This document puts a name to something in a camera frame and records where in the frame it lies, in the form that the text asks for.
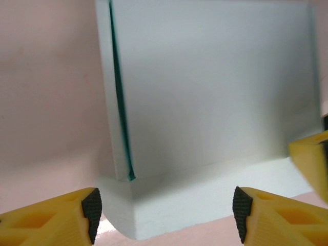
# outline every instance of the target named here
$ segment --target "black rubber pad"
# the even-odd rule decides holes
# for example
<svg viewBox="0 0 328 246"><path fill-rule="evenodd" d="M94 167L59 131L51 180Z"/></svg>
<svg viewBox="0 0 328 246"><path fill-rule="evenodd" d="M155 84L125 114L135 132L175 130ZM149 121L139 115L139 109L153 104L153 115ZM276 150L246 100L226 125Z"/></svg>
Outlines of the black rubber pad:
<svg viewBox="0 0 328 246"><path fill-rule="evenodd" d="M250 216L253 199L238 186L235 189L232 210L234 212L241 243L245 242L247 228L246 218Z"/></svg>
<svg viewBox="0 0 328 246"><path fill-rule="evenodd" d="M101 204L100 192L98 188L95 188L93 192L82 201L84 217L89 220L88 232L92 244L94 244L96 239L102 209L103 205Z"/></svg>
<svg viewBox="0 0 328 246"><path fill-rule="evenodd" d="M328 115L323 117L323 128L324 130L328 130Z"/></svg>
<svg viewBox="0 0 328 246"><path fill-rule="evenodd" d="M328 140L320 142L323 146L323 153L326 161L326 168L328 169Z"/></svg>

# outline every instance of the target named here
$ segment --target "pink surface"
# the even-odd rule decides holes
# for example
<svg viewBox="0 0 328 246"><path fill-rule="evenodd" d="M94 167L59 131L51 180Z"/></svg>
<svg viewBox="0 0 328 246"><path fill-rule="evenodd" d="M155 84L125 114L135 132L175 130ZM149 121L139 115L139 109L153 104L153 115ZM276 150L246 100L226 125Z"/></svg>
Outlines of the pink surface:
<svg viewBox="0 0 328 246"><path fill-rule="evenodd" d="M325 114L328 2L314 2ZM94 1L2 0L0 30L2 213L92 186L99 172L113 172L113 160ZM313 193L298 199L323 205ZM104 219L96 241L96 246L170 244L240 242L232 217L140 242L125 238Z"/></svg>

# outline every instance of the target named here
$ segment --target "pink background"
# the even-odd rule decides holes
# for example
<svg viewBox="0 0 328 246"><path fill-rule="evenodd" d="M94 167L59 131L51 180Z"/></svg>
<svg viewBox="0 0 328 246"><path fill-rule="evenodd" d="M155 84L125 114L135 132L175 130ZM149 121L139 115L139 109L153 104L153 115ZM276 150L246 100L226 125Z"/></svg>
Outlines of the pink background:
<svg viewBox="0 0 328 246"><path fill-rule="evenodd" d="M326 114L328 2L313 2ZM1 0L0 31L3 213L93 186L99 172L113 172L113 159L94 0ZM297 199L324 205L314 193ZM241 245L232 217L141 242L122 236L104 218L96 241L96 246L170 244Z"/></svg>

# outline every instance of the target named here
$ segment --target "yellow 3d printed part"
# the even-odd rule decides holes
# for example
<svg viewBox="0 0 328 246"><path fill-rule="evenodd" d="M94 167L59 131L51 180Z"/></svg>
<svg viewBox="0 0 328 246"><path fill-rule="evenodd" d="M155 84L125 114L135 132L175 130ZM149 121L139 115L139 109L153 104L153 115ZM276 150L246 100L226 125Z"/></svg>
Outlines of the yellow 3d printed part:
<svg viewBox="0 0 328 246"><path fill-rule="evenodd" d="M328 131L289 144L292 161L328 203Z"/></svg>
<svg viewBox="0 0 328 246"><path fill-rule="evenodd" d="M328 245L326 209L253 188L237 187L233 212L244 245Z"/></svg>
<svg viewBox="0 0 328 246"><path fill-rule="evenodd" d="M98 188L86 188L0 214L0 246L94 244L101 216Z"/></svg>

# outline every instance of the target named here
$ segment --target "teal edge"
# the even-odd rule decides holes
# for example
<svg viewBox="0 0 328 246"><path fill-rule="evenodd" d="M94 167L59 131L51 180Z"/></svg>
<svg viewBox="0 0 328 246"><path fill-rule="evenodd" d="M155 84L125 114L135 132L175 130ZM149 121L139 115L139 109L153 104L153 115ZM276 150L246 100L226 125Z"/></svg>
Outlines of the teal edge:
<svg viewBox="0 0 328 246"><path fill-rule="evenodd" d="M319 69L319 56L318 56L318 41L317 41L317 25L316 25L316 9L310 4L308 6L310 16L310 37L312 49L312 65L313 65L313 79L315 86L315 97L317 99L318 115L321 117L321 95L320 95L320 69Z"/></svg>
<svg viewBox="0 0 328 246"><path fill-rule="evenodd" d="M133 165L132 165L128 121L127 121L126 106L125 106L125 101L124 101L124 90L123 90L123 84L122 84L121 72L120 72L121 70L120 70L120 65L119 65L118 47L117 47L118 45L117 45L116 35L115 35L112 1L109 1L109 11L110 11L110 15L111 15L110 16L111 32L112 32L112 43L113 43L114 73L115 73L115 86L116 86L118 113L119 113L119 120L120 120L120 124L121 124L122 135L123 135L126 158L127 158L127 162L128 162L128 169L129 169L128 179L129 179L129 181L132 181L135 179L135 175L134 175Z"/></svg>

